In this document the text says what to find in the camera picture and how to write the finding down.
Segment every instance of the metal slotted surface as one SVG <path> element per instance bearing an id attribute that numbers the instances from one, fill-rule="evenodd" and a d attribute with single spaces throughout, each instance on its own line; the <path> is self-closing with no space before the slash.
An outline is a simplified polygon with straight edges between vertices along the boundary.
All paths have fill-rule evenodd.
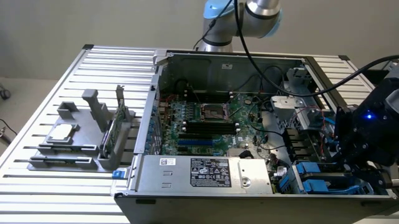
<path id="1" fill-rule="evenodd" d="M 80 98 L 84 89 L 99 90 L 99 101 L 116 108 L 116 85 L 124 86 L 125 105 L 136 111 L 123 164 L 132 161 L 135 137 L 149 89 L 153 50 L 95 46 L 83 50 L 0 157 L 0 223 L 128 223 L 113 198 L 108 173 L 27 170 L 27 159 L 36 153 L 57 119 L 57 106 Z M 355 69 L 335 56 L 315 56 L 332 83 Z M 348 104 L 359 104 L 371 91 L 360 79 L 337 90 Z"/>

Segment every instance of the gray floor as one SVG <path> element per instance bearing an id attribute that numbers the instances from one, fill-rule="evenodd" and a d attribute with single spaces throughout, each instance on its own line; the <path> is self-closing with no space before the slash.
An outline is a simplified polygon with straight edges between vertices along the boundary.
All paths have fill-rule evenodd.
<path id="1" fill-rule="evenodd" d="M 11 98 L 0 99 L 0 118 L 16 132 L 25 125 L 56 82 L 51 79 L 0 78 L 0 83 L 11 91 Z M 9 130 L 5 133 L 13 139 L 13 133 Z M 0 144 L 0 155 L 5 148 Z"/>

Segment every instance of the power supply label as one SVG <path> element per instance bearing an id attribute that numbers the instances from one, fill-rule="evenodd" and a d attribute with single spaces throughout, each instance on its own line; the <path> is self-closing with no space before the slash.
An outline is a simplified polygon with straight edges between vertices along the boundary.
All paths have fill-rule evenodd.
<path id="1" fill-rule="evenodd" d="M 228 159 L 191 159 L 189 184 L 193 187 L 231 188 Z"/>

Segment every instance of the white wall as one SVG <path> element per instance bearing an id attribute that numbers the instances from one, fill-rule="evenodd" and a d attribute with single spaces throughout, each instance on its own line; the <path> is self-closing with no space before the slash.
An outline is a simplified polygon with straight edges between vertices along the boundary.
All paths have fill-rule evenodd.
<path id="1" fill-rule="evenodd" d="M 57 79 L 85 43 L 189 49 L 204 0 L 0 0 L 0 77 Z M 399 51 L 398 0 L 281 0 L 284 20 L 252 51 L 345 54 L 359 66 Z M 233 40 L 235 50 L 241 50 Z"/>

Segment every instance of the motherboard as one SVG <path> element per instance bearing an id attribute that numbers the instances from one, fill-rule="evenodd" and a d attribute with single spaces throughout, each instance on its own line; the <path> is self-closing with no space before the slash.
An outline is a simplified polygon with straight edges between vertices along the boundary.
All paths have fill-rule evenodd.
<path id="1" fill-rule="evenodd" d="M 264 139 L 257 97 L 169 95 L 160 105 L 165 155 L 237 156 Z"/>

